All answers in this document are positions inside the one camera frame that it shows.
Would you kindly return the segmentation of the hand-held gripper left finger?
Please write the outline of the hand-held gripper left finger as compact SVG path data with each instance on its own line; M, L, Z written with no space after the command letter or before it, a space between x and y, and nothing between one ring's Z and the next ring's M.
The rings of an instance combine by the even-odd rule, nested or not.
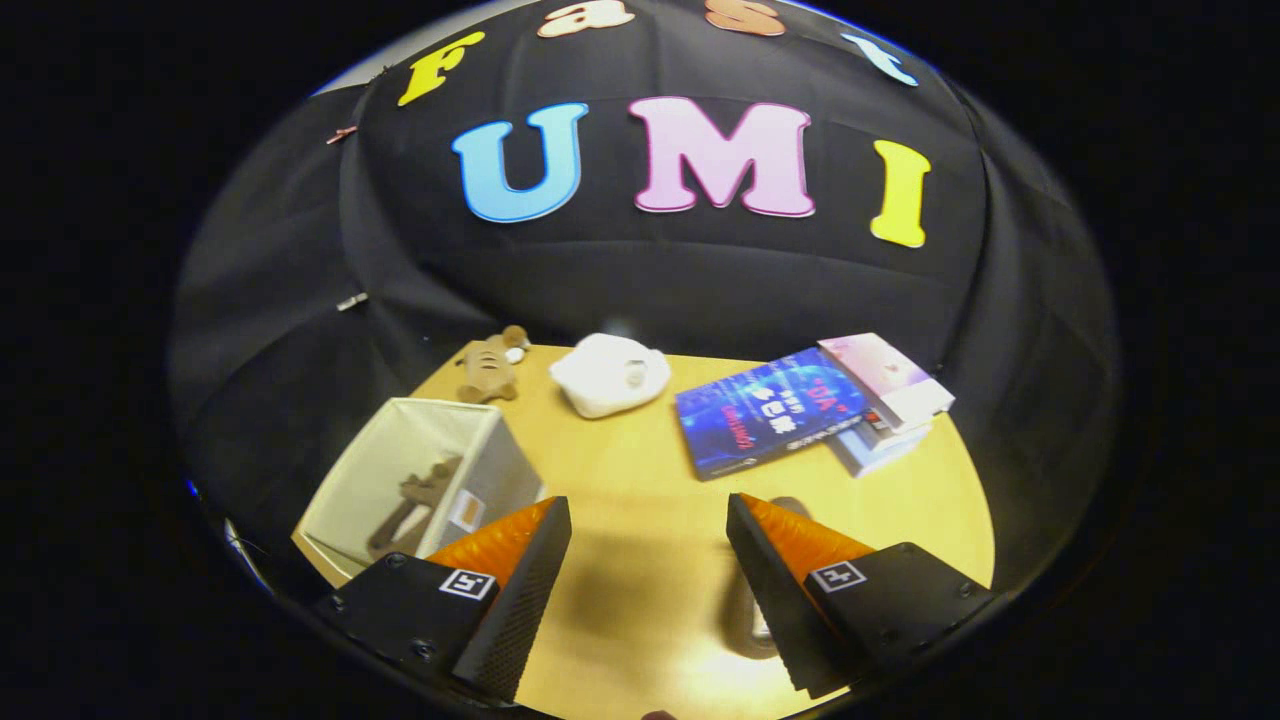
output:
M572 537L552 496L426 559L388 553L314 603L357 650L475 705L512 705Z

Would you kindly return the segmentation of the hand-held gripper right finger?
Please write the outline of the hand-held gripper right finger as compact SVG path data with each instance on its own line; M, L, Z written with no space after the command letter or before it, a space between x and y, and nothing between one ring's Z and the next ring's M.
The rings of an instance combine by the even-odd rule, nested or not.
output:
M795 688L819 698L924 667L998 596L911 542L874 550L745 493L726 534Z

